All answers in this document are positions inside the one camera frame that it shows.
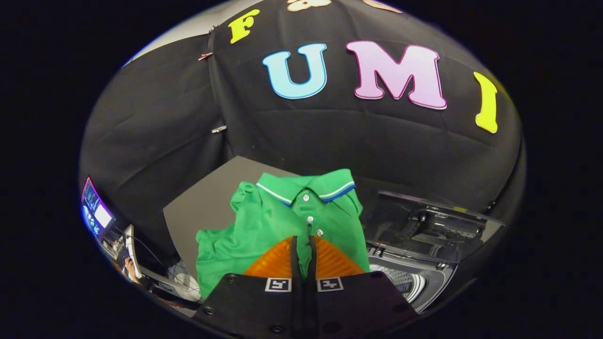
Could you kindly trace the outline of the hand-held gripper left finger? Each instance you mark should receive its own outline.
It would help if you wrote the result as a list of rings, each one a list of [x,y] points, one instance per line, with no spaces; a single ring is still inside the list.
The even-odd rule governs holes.
[[[193,317],[196,324],[226,338],[288,339],[303,316],[303,279],[297,237],[261,256],[263,276],[225,274]]]

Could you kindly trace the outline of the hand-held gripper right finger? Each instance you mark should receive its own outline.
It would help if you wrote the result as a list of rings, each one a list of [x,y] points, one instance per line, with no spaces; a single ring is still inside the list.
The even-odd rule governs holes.
[[[411,304],[381,271],[363,272],[318,236],[304,284],[306,339],[384,339],[418,318]]]

